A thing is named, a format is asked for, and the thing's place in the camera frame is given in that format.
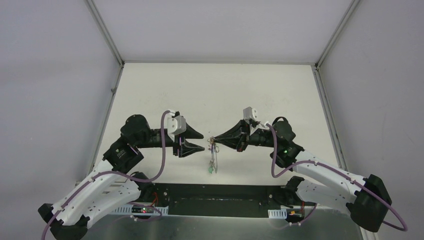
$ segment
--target white wall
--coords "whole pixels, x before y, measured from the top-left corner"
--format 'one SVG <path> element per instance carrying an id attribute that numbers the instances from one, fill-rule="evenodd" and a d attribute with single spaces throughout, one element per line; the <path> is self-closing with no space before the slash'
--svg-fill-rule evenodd
<path id="1" fill-rule="evenodd" d="M 1 1 L 0 239 L 39 239 L 83 178 L 117 73 L 84 1 Z"/>
<path id="2" fill-rule="evenodd" d="M 351 0 L 95 0 L 122 58 L 315 63 Z"/>
<path id="3" fill-rule="evenodd" d="M 380 176 L 410 228 L 384 225 L 382 240 L 424 235 L 423 12 L 422 0 L 362 1 L 321 67 L 349 170 Z"/>
<path id="4" fill-rule="evenodd" d="M 149 126 L 157 129 L 163 111 L 180 111 L 204 135 L 204 139 L 187 141 L 207 148 L 207 139 L 231 129 L 249 106 L 257 109 L 257 118 L 263 122 L 286 117 L 297 144 L 337 165 L 311 66 L 278 64 L 126 63 L 96 161 L 102 160 L 133 114 L 144 115 Z M 208 172 L 210 151 L 178 159 L 168 147 L 165 168 L 155 182 L 281 186 L 293 175 L 271 176 L 271 148 L 249 146 L 237 152 L 218 147 L 217 174 Z M 151 178 L 161 166 L 162 150 L 141 152 L 144 159 L 133 171 Z"/>

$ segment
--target purple cable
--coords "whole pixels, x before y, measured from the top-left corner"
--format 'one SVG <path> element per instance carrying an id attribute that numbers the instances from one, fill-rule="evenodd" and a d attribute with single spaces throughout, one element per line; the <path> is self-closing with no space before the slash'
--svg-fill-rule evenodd
<path id="1" fill-rule="evenodd" d="M 266 124 L 266 126 L 271 130 L 272 132 L 272 138 L 274 140 L 274 153 L 272 155 L 272 165 L 271 165 L 271 175 L 274 178 L 278 178 L 279 176 L 283 175 L 285 172 L 287 172 L 288 170 L 292 169 L 293 167 L 299 165 L 299 164 L 315 164 L 315 161 L 312 160 L 304 160 L 304 161 L 298 161 L 293 163 L 292 165 L 286 167 L 283 171 L 281 171 L 280 173 L 278 173 L 277 175 L 274 174 L 275 171 L 275 165 L 276 165 L 276 159 L 277 159 L 277 134 L 276 131 L 274 130 L 273 126 L 271 126 L 270 124 Z M 352 180 L 352 178 L 346 174 L 344 174 L 343 172 L 325 165 L 323 163 L 317 162 L 317 165 L 326 168 L 340 176 L 342 176 L 343 178 L 345 178 L 346 180 L 349 180 L 352 184 L 355 184 L 356 186 L 360 187 L 362 190 L 364 190 L 365 192 L 367 192 L 368 194 L 370 194 L 371 196 L 373 196 L 374 198 L 376 198 L 377 200 L 379 200 L 386 208 L 388 208 L 395 216 L 396 218 L 399 220 L 400 224 L 402 224 L 402 227 L 396 226 L 392 223 L 383 221 L 384 224 L 386 224 L 387 226 L 390 226 L 394 229 L 400 230 L 400 231 L 408 231 L 408 226 L 406 224 L 406 222 L 404 221 L 404 219 L 399 215 L 399 213 L 392 207 L 390 206 L 387 202 L 385 202 L 381 197 L 377 196 L 374 192 L 370 191 L 368 188 L 364 187 L 363 185 L 361 185 L 359 182 L 357 182 L 356 180 Z M 303 220 L 305 221 L 312 213 L 313 211 L 311 211 L 308 216 Z"/>
<path id="2" fill-rule="evenodd" d="M 122 172 L 118 172 L 118 171 L 104 171 L 104 172 L 100 172 L 97 175 L 93 176 L 92 179 L 93 181 L 103 175 L 107 175 L 107 174 L 116 174 L 116 175 L 120 175 L 122 177 L 126 177 L 130 180 L 133 180 L 135 182 L 141 182 L 141 183 L 150 183 L 153 182 L 154 180 L 158 179 L 159 176 L 162 174 L 162 172 L 164 171 L 165 168 L 165 154 L 166 154 L 166 143 L 165 143 L 165 117 L 166 115 L 170 113 L 169 110 L 166 110 L 165 112 L 163 112 L 162 117 L 160 119 L 160 138 L 162 140 L 162 164 L 160 166 L 160 170 L 159 172 L 156 174 L 156 176 L 150 178 L 150 179 L 141 179 L 141 178 L 136 178 L 136 177 L 132 177 L 130 175 L 127 175 L 125 173 Z M 87 187 L 87 185 L 90 184 L 90 181 L 85 182 L 83 185 L 81 185 L 61 206 L 60 208 L 64 209 L 74 198 L 75 196 L 77 196 L 85 187 Z M 59 215 L 59 213 L 61 212 L 61 210 L 58 210 L 52 217 L 51 219 L 48 221 L 47 225 L 45 226 L 44 230 L 42 231 L 42 235 L 41 235 L 41 240 L 45 240 L 46 239 L 46 234 L 47 231 L 49 230 L 50 225 L 53 223 L 53 221 L 56 219 L 56 217 Z"/>

